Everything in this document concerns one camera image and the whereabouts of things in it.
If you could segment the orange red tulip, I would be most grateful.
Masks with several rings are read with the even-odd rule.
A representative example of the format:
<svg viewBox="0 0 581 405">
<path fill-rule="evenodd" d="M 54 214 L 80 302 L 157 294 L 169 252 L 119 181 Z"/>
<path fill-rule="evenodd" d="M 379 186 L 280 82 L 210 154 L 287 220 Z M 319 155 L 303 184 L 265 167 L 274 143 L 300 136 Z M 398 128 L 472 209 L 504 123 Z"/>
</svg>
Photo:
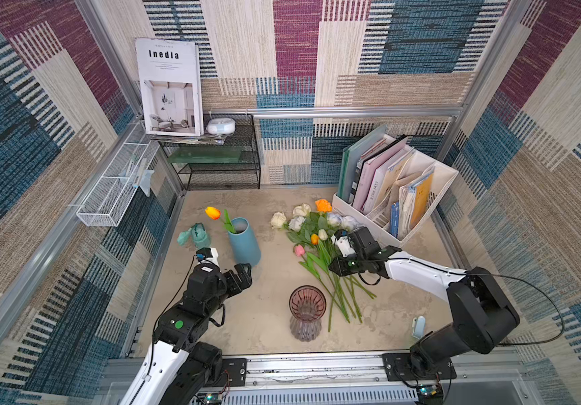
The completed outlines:
<svg viewBox="0 0 581 405">
<path fill-rule="evenodd" d="M 221 221 L 227 232 L 236 234 L 236 228 L 226 210 L 221 211 L 215 207 L 207 207 L 204 212 L 210 219 Z"/>
</svg>

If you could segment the blue cylindrical vase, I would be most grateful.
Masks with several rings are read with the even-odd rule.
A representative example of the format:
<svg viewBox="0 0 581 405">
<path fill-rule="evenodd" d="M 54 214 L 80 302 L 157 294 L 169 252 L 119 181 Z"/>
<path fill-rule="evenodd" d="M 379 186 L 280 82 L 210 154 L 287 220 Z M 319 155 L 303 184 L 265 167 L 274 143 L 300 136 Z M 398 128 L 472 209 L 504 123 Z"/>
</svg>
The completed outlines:
<svg viewBox="0 0 581 405">
<path fill-rule="evenodd" d="M 234 231 L 229 231 L 229 241 L 235 263 L 258 265 L 261 260 L 261 250 L 253 228 L 246 219 L 236 218 L 231 221 Z"/>
</svg>

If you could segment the orange rose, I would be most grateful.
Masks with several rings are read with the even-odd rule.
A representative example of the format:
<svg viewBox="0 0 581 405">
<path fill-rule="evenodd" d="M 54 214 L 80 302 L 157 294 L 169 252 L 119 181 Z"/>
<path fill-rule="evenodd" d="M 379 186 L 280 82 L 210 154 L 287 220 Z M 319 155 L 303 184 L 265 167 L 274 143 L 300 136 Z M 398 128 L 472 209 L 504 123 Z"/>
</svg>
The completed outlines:
<svg viewBox="0 0 581 405">
<path fill-rule="evenodd" d="M 333 210 L 331 202 L 326 199 L 319 199 L 315 202 L 316 209 L 319 214 L 327 214 L 331 213 Z"/>
</svg>

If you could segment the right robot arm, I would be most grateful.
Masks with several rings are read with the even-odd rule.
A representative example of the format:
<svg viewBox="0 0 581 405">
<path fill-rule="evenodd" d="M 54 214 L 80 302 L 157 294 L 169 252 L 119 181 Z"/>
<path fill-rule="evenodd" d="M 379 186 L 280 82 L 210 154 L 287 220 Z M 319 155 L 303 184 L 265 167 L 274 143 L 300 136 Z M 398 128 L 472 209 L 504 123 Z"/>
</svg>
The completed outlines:
<svg viewBox="0 0 581 405">
<path fill-rule="evenodd" d="M 329 270 L 339 276 L 372 273 L 408 283 L 447 302 L 452 322 L 429 332 L 410 347 L 409 373 L 423 379 L 452 357 L 467 352 L 489 354 L 520 323 L 494 275 L 484 268 L 446 268 L 395 246 L 382 247 L 366 227 L 337 231 Z"/>
</svg>

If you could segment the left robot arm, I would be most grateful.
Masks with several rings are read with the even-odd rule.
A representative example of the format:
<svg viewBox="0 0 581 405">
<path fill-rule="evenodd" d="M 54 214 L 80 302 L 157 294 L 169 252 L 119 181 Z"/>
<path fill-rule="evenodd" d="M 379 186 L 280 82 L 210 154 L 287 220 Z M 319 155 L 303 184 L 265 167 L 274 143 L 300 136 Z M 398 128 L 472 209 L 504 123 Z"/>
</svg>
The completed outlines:
<svg viewBox="0 0 581 405">
<path fill-rule="evenodd" d="M 214 314 L 252 284 L 248 263 L 223 272 L 204 260 L 190 270 L 182 299 L 157 318 L 148 354 L 120 403 L 188 404 L 206 383 L 218 381 L 222 350 L 200 338 L 209 325 L 223 326 Z"/>
</svg>

